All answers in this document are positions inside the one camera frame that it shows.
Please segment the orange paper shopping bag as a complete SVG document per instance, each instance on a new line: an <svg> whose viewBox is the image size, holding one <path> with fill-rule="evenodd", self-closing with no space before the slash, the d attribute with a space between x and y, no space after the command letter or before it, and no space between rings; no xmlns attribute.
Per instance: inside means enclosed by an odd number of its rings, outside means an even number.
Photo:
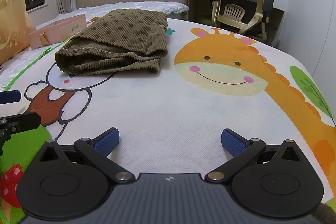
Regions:
<svg viewBox="0 0 336 224"><path fill-rule="evenodd" d="M0 63L4 63L30 45L29 34L36 28L25 0L1 0L0 5Z"/></svg>

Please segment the pink gift box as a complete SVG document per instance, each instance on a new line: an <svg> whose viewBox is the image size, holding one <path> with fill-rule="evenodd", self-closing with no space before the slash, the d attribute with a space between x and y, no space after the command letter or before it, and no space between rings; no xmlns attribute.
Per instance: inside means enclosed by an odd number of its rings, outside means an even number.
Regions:
<svg viewBox="0 0 336 224"><path fill-rule="evenodd" d="M87 27L84 14L50 23L29 34L32 49L63 42Z"/></svg>

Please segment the white wardrobe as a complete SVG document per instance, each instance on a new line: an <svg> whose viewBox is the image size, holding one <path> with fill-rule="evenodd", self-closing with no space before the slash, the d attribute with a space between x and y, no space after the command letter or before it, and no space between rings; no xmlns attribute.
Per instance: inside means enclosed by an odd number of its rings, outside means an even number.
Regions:
<svg viewBox="0 0 336 224"><path fill-rule="evenodd" d="M330 28L335 0L286 0L275 47L313 74Z"/></svg>

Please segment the brown polka dot corduroy garment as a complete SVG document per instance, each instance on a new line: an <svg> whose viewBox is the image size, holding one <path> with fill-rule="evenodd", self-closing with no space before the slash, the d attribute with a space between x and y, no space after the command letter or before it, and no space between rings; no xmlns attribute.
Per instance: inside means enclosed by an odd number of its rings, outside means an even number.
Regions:
<svg viewBox="0 0 336 224"><path fill-rule="evenodd" d="M159 72L167 55L163 12L117 9L69 39L55 53L61 71L74 76L133 70Z"/></svg>

